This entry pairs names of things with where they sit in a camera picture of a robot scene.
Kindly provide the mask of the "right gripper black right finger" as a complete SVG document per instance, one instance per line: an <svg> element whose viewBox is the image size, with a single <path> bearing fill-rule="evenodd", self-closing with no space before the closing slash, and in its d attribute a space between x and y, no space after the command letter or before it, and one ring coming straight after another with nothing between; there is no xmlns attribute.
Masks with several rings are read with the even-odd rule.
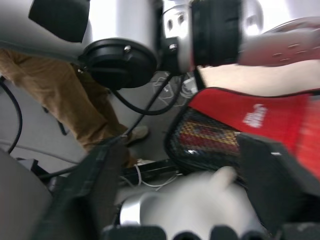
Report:
<svg viewBox="0 0 320 240"><path fill-rule="evenodd" d="M248 198L270 233L289 223L320 223L320 181L286 147L249 133L237 137Z"/></svg>

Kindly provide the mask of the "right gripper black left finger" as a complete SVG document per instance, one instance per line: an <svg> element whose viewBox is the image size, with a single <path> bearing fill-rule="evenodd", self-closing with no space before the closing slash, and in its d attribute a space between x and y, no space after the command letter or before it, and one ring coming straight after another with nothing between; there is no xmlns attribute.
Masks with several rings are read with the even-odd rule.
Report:
<svg viewBox="0 0 320 240"><path fill-rule="evenodd" d="M122 138L102 141L54 195L32 240L99 240L115 215L115 197L128 150Z"/></svg>

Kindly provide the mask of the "black round robot joint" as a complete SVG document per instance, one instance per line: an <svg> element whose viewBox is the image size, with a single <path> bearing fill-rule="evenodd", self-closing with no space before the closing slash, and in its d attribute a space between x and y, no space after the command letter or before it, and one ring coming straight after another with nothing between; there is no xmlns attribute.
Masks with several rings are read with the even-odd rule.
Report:
<svg viewBox="0 0 320 240"><path fill-rule="evenodd" d="M158 66L156 55L149 49L118 38L91 43L78 60L93 80L111 90L144 86Z"/></svg>

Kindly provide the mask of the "red paddle case black trim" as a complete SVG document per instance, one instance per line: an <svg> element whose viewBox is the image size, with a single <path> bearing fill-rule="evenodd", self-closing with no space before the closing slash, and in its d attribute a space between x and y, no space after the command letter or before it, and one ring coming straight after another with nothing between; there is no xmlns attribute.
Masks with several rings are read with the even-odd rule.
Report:
<svg viewBox="0 0 320 240"><path fill-rule="evenodd" d="M205 152L180 144L179 130L186 121L222 123L237 130L282 143L298 161L320 180L320 99L316 91L279 96L257 96L219 87L196 93L172 122L164 148L185 173L240 168L238 155Z"/></svg>

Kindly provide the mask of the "person in brown trousers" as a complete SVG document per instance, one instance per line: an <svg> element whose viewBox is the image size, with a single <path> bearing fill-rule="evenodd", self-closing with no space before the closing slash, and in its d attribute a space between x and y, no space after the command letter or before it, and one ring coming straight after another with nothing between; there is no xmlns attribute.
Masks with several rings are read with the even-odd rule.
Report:
<svg viewBox="0 0 320 240"><path fill-rule="evenodd" d="M74 63L0 48L0 75L66 125L86 152L128 129L119 122L108 90Z"/></svg>

